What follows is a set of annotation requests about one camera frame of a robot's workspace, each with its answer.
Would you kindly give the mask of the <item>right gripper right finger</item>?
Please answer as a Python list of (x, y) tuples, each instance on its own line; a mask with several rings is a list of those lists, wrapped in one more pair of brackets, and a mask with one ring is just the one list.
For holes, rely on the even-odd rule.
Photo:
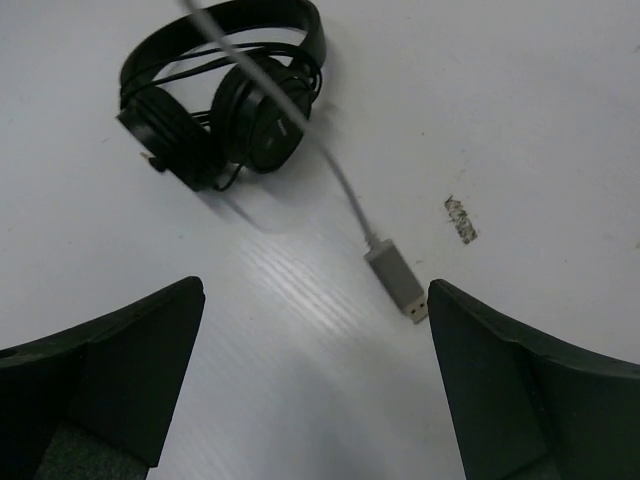
[(512, 319), (445, 280), (432, 338), (468, 479), (636, 479), (638, 365)]

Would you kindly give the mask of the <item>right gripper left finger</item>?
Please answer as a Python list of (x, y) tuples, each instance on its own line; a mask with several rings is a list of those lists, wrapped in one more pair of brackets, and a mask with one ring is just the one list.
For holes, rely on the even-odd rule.
[(205, 305), (186, 277), (1, 352), (4, 479), (144, 479), (158, 466)]

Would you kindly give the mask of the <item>right black headphones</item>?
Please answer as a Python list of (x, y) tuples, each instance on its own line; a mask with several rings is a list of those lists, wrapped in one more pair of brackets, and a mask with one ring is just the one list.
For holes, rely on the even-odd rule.
[[(300, 44), (238, 44), (293, 101), (304, 116), (320, 94), (326, 40), (310, 1), (226, 1), (207, 8), (223, 33), (284, 28), (303, 32)], [(206, 40), (186, 17), (146, 38), (126, 59), (119, 83), (118, 121), (152, 155), (158, 172), (170, 171), (193, 191), (222, 191), (228, 166), (257, 174), (278, 170), (302, 132), (229, 57), (160, 78), (169, 64), (207, 54)], [(188, 112), (163, 86), (222, 67), (229, 69), (206, 111)]]

